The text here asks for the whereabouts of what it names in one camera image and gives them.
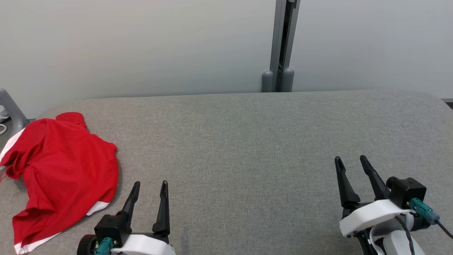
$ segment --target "red cloth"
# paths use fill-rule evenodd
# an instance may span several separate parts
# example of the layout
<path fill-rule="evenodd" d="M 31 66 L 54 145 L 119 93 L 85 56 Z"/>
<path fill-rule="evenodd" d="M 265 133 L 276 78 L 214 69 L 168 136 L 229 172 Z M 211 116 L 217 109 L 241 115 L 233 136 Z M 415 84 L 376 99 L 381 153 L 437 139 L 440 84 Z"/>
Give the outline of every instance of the red cloth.
<path fill-rule="evenodd" d="M 116 150 L 89 133 L 80 113 L 31 122 L 0 161 L 9 177 L 22 176 L 29 196 L 13 217 L 14 244 L 65 231 L 97 201 L 109 203 L 118 184 Z"/>

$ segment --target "gray partition foot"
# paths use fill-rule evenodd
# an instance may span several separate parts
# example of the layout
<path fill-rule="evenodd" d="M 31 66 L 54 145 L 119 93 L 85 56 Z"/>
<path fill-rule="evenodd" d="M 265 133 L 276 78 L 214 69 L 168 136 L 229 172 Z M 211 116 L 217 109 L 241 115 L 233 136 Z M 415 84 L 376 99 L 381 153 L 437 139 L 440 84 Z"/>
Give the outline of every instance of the gray partition foot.
<path fill-rule="evenodd" d="M 272 92 L 274 74 L 271 71 L 265 71 L 261 76 L 261 92 Z"/>
<path fill-rule="evenodd" d="M 13 129 L 11 136 L 17 134 L 20 130 L 28 125 L 28 120 L 19 109 L 14 100 L 10 97 L 4 88 L 0 88 L 0 104 L 3 105 L 5 110 L 10 114 L 13 122 Z"/>
<path fill-rule="evenodd" d="M 282 87 L 281 92 L 293 91 L 294 70 L 287 68 L 282 74 Z"/>

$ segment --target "gray fabric surface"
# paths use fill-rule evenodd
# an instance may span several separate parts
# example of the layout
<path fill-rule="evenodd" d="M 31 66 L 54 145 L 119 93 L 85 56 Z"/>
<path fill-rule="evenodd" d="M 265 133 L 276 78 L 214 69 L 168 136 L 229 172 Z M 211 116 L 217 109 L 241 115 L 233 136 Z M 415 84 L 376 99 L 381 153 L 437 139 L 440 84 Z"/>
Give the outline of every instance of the gray fabric surface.
<path fill-rule="evenodd" d="M 413 177 L 453 230 L 453 112 L 417 92 L 259 93 L 108 98 L 48 110 L 81 112 L 118 147 L 120 182 L 105 210 L 31 254 L 75 254 L 104 214 L 141 181 L 132 229 L 151 230 L 169 182 L 170 243 L 178 255 L 362 254 L 343 238 L 334 158 L 362 201 L 374 196 L 359 156 L 381 177 Z M 28 200 L 23 182 L 0 183 L 0 253 L 14 254 L 11 218 Z M 437 226 L 413 233 L 426 254 L 451 254 Z"/>

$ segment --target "white wall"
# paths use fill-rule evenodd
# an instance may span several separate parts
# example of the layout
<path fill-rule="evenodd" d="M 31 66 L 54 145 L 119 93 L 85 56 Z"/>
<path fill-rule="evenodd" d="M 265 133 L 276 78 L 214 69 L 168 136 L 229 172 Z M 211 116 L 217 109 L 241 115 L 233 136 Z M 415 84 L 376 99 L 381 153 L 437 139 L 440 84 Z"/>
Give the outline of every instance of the white wall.
<path fill-rule="evenodd" d="M 300 4 L 293 91 L 409 89 L 453 98 L 453 1 Z"/>
<path fill-rule="evenodd" d="M 275 0 L 2 0 L 0 87 L 28 118 L 82 98 L 259 92 Z"/>

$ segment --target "teal connector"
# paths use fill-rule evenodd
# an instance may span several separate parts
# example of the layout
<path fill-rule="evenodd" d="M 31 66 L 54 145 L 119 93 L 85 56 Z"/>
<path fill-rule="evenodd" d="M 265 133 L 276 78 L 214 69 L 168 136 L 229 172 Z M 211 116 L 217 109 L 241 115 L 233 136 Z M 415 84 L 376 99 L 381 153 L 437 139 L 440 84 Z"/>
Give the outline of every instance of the teal connector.
<path fill-rule="evenodd" d="M 431 207 L 427 206 L 418 198 L 412 198 L 410 200 L 409 207 L 416 213 L 423 216 L 423 218 L 425 218 L 431 225 L 437 224 L 436 221 L 440 219 L 440 216 L 433 212 Z"/>
<path fill-rule="evenodd" d="M 94 252 L 94 255 L 109 255 L 113 249 L 113 240 L 110 237 L 104 238 L 99 244 L 99 247 Z"/>

